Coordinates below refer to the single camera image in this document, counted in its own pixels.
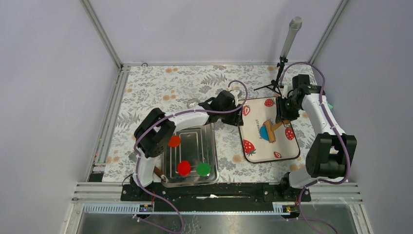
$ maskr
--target wooden hammer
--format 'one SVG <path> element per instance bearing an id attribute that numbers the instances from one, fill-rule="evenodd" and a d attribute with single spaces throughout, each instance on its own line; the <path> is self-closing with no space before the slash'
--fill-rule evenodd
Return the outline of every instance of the wooden hammer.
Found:
<path id="1" fill-rule="evenodd" d="M 264 122 L 265 129 L 267 130 L 268 134 L 268 141 L 270 143 L 275 142 L 275 134 L 274 131 L 277 130 L 279 127 L 281 127 L 282 124 L 289 124 L 291 121 L 290 120 L 284 120 L 281 122 L 278 122 L 276 124 L 271 124 L 271 121 L 267 120 Z"/>

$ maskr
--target gray floor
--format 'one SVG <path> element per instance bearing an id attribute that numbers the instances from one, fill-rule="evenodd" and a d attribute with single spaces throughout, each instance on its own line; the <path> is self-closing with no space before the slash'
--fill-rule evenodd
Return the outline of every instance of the gray floor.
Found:
<path id="1" fill-rule="evenodd" d="M 345 205 L 303 206 L 307 217 L 320 218 L 337 228 L 339 233 L 356 234 L 351 211 Z M 151 215 L 147 218 L 166 228 L 178 230 L 177 215 Z M 285 222 L 279 215 L 185 215 L 185 234 L 311 234 L 315 233 L 304 221 Z M 333 230 L 312 222 L 324 234 Z M 137 223 L 131 215 L 85 214 L 80 234 L 166 234 L 146 223 Z"/>

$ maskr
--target strawberry print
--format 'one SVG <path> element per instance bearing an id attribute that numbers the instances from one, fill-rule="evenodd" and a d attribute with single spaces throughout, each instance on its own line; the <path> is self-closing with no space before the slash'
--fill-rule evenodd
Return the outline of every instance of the strawberry print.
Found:
<path id="1" fill-rule="evenodd" d="M 292 128 L 286 128 L 285 129 L 285 136 L 287 137 L 288 140 L 294 139 L 294 132 Z"/>
<path id="2" fill-rule="evenodd" d="M 248 105 L 243 106 L 243 115 L 247 116 L 251 112 L 251 108 Z"/>
<path id="3" fill-rule="evenodd" d="M 274 157 L 275 157 L 275 158 L 281 158 L 281 154 L 274 151 Z"/>
<path id="4" fill-rule="evenodd" d="M 248 140 L 243 140 L 243 146 L 244 146 L 244 152 L 248 156 L 255 154 L 255 147 L 251 142 L 249 142 Z"/>
<path id="5" fill-rule="evenodd" d="M 269 98 L 269 99 L 265 100 L 264 105 L 268 106 L 268 107 L 271 107 L 271 106 L 274 105 L 274 101 L 271 98 Z"/>

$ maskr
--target strawberry print cutting board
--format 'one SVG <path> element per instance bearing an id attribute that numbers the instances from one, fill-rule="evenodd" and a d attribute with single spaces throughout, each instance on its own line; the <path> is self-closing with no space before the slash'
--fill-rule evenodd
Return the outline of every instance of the strawberry print cutting board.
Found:
<path id="1" fill-rule="evenodd" d="M 244 125 L 240 127 L 245 159 L 252 163 L 295 159 L 300 148 L 291 124 L 274 131 L 276 141 L 269 143 L 264 122 L 275 124 L 275 97 L 247 100 L 243 107 Z"/>

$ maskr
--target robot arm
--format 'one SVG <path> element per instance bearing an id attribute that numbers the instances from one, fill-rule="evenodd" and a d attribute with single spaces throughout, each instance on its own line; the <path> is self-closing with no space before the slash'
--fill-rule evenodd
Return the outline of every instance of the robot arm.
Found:
<path id="1" fill-rule="evenodd" d="M 302 188 L 319 178 L 342 177 L 345 175 L 346 167 L 349 166 L 346 165 L 346 158 L 338 136 L 330 127 L 321 108 L 320 90 L 321 86 L 310 84 L 308 75 L 298 75 L 293 78 L 292 95 L 278 98 L 276 101 L 276 122 L 296 120 L 299 117 L 298 111 L 303 109 L 307 112 L 316 134 L 314 143 L 307 154 L 305 167 L 288 175 L 288 184 L 292 188 Z M 325 93 L 322 96 L 322 103 L 327 106 Z M 351 163 L 356 150 L 356 138 L 347 135 L 337 124 L 330 110 L 327 108 L 326 111 L 346 145 Z"/>
<path id="2" fill-rule="evenodd" d="M 137 150 L 141 156 L 141 161 L 138 168 L 138 177 L 141 184 L 146 187 L 153 182 L 152 174 L 155 167 L 156 158 L 167 148 L 169 140 L 175 132 L 193 126 L 215 123 L 219 119 L 226 124 L 234 126 L 243 125 L 242 108 L 239 111 L 230 114 L 202 112 L 203 110 L 234 110 L 237 106 L 239 106 L 237 94 L 238 90 L 231 92 L 223 90 L 217 97 L 212 97 L 205 102 L 199 103 L 195 108 L 187 110 L 188 114 L 179 116 L 172 114 L 173 117 L 162 121 L 159 125 L 157 125 L 157 130 L 152 129 L 149 131 L 137 145 Z M 135 138 L 140 138 L 147 129 L 165 116 L 168 115 L 162 112 L 159 108 L 151 110 L 151 112 L 135 130 Z M 137 181 L 137 174 L 133 173 L 132 176 L 134 181 Z"/>

